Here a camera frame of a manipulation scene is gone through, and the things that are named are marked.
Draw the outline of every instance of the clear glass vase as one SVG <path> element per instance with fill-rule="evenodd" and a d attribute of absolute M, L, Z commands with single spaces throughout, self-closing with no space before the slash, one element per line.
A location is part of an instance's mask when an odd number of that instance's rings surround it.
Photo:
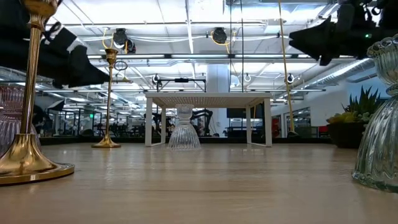
<path fill-rule="evenodd" d="M 375 112 L 358 151 L 353 178 L 369 187 L 398 192 L 398 35 L 368 49 L 391 98 Z"/>
<path fill-rule="evenodd" d="M 0 86 L 0 157 L 8 150 L 15 134 L 21 129 L 24 89 L 21 87 Z"/>
<path fill-rule="evenodd" d="M 170 137 L 169 149 L 173 150 L 194 150 L 200 149 L 200 142 L 195 128 L 190 123 L 193 105 L 175 105 L 178 125 Z"/>

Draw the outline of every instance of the brass candlestick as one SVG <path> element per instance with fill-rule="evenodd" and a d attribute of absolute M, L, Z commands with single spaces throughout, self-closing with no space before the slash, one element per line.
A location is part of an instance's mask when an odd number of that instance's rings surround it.
<path fill-rule="evenodd" d="M 106 129 L 104 138 L 97 144 L 92 145 L 93 148 L 114 148 L 121 147 L 119 144 L 116 144 L 112 141 L 111 136 L 109 135 L 109 111 L 111 108 L 111 89 L 112 89 L 112 71 L 113 66 L 116 61 L 116 55 L 118 54 L 118 50 L 115 49 L 105 49 L 106 52 L 106 61 L 109 63 L 109 83 L 108 83 L 108 106 L 106 107 Z"/>
<path fill-rule="evenodd" d="M 44 21 L 57 11 L 57 0 L 24 0 L 30 13 L 30 43 L 22 109 L 21 133 L 16 134 L 8 151 L 0 158 L 0 185 L 49 180 L 70 175 L 73 164 L 57 164 L 40 151 L 32 126 L 37 62 Z"/>

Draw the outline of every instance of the plant pot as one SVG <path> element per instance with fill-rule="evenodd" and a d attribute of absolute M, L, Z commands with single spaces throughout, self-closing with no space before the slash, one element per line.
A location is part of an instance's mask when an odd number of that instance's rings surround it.
<path fill-rule="evenodd" d="M 331 141 L 340 148 L 358 149 L 365 124 L 365 122 L 328 124 Z"/>

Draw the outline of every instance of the ceiling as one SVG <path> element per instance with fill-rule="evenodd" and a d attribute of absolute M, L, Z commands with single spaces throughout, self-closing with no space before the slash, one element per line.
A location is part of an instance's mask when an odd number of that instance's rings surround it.
<path fill-rule="evenodd" d="M 289 47 L 289 33 L 314 26 L 328 15 L 336 16 L 336 4 L 326 0 L 284 1 L 282 19 L 284 22 L 284 44 L 287 55 L 302 54 Z M 108 73 L 105 60 L 95 57 L 104 55 L 104 45 L 110 46 L 112 33 L 116 28 L 126 28 L 128 37 L 134 41 L 136 54 L 256 54 L 281 55 L 282 38 L 280 36 L 278 4 L 268 0 L 64 0 L 57 13 L 47 24 L 61 22 L 73 32 L 80 44 L 88 47 L 88 54 L 93 55 L 91 62 Z M 215 27 L 222 27 L 226 34 L 228 49 L 217 45 L 211 38 Z M 310 58 L 294 60 L 288 58 L 287 72 L 293 74 L 300 82 L 315 78 L 341 63 L 350 63 L 353 59 L 334 60 L 326 67 L 321 67 Z M 165 58 L 122 59 L 128 68 L 115 71 L 113 90 L 132 90 L 132 92 L 115 92 L 114 103 L 144 103 L 139 91 L 154 89 L 152 77 L 160 78 L 197 78 L 205 79 L 207 66 L 211 63 L 229 64 L 229 60 L 211 58 L 173 60 Z M 244 89 L 284 88 L 284 64 L 279 59 L 245 59 L 244 63 L 233 60 L 232 81 L 237 84 L 232 89 L 242 89 L 242 74 L 249 75 L 249 82 L 243 81 Z M 23 73 L 3 69 L 3 79 L 23 80 Z M 53 90 L 46 83 L 38 83 L 40 90 Z M 171 82 L 163 90 L 201 91 L 200 83 Z M 76 88 L 75 90 L 107 90 L 108 84 Z M 54 97 L 78 97 L 91 103 L 104 103 L 103 94 L 68 93 L 53 91 Z"/>

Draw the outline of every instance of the white table leg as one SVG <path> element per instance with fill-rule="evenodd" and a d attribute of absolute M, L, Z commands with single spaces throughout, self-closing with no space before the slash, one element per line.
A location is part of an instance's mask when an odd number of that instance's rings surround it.
<path fill-rule="evenodd" d="M 250 107 L 246 107 L 246 140 L 248 144 L 251 144 L 251 115 Z"/>
<path fill-rule="evenodd" d="M 145 119 L 145 146 L 152 145 L 152 98 L 147 98 L 147 112 Z"/>
<path fill-rule="evenodd" d="M 266 126 L 266 147 L 272 147 L 272 119 L 271 119 L 271 101 L 269 98 L 264 99 L 264 119 Z"/>
<path fill-rule="evenodd" d="M 166 108 L 162 108 L 162 137 L 160 139 L 160 143 L 166 143 Z"/>

